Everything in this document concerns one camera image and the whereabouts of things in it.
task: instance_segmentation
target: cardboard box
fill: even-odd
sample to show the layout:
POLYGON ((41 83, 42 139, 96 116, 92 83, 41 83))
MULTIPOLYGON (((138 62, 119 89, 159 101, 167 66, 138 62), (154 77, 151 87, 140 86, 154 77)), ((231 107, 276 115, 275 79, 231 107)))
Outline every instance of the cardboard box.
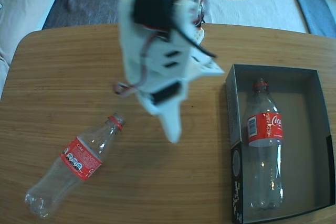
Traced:
POLYGON ((326 104, 318 72, 310 69, 233 65, 226 79, 232 157, 233 223, 289 218, 335 204, 335 168, 326 104), (283 202, 255 213, 249 202, 249 150, 242 118, 253 82, 264 78, 282 115, 283 202))

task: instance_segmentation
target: coca-cola bottle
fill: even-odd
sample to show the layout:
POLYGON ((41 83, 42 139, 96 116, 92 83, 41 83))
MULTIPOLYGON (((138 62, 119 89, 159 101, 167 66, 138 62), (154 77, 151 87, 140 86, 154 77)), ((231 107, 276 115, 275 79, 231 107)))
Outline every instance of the coca-cola bottle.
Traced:
POLYGON ((259 211, 280 206, 284 196, 281 183, 281 114, 268 93, 268 83, 259 78, 245 113, 248 139, 248 206, 259 211))
POLYGON ((75 137, 60 153, 49 172, 28 190, 25 203, 30 211, 41 218, 55 212, 62 200, 102 164, 123 124, 124 120, 114 114, 105 124, 75 137))

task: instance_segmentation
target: robotic arm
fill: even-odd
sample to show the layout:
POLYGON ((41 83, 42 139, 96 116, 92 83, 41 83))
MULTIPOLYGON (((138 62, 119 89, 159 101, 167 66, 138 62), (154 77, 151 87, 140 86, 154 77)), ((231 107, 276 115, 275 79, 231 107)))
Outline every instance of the robotic arm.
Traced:
POLYGON ((130 85, 118 83, 116 93, 135 93, 140 104, 160 118, 166 137, 181 136, 181 102, 189 83, 224 71, 181 33, 199 45, 203 0, 120 0, 119 33, 124 72, 130 85))

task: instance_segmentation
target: wood grain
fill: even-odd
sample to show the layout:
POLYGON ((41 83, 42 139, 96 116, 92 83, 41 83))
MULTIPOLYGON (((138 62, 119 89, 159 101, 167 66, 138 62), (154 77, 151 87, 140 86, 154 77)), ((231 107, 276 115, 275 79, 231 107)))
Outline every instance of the wood grain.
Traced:
MULTIPOLYGON (((233 63, 318 69, 335 136, 336 40, 204 27, 204 46, 218 54, 227 72, 233 63)), ((192 83, 177 145, 165 139, 158 119, 134 96, 113 94, 123 76, 116 25, 43 30, 22 40, 0 103, 1 223, 231 223, 226 75, 192 83), (76 134, 113 112, 127 124, 107 161, 54 217, 31 215, 23 202, 27 189, 76 134)), ((335 221, 336 207, 329 207, 276 223, 335 221)))

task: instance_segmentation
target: red bottle label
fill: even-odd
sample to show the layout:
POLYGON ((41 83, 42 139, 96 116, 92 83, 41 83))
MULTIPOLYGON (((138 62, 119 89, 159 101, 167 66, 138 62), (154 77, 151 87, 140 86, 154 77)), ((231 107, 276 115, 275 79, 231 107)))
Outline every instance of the red bottle label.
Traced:
POLYGON ((102 164, 102 161, 78 138, 75 138, 59 156, 73 173, 82 180, 87 180, 102 164))
POLYGON ((248 143, 265 138, 282 139, 281 115, 260 113, 247 120, 248 143))

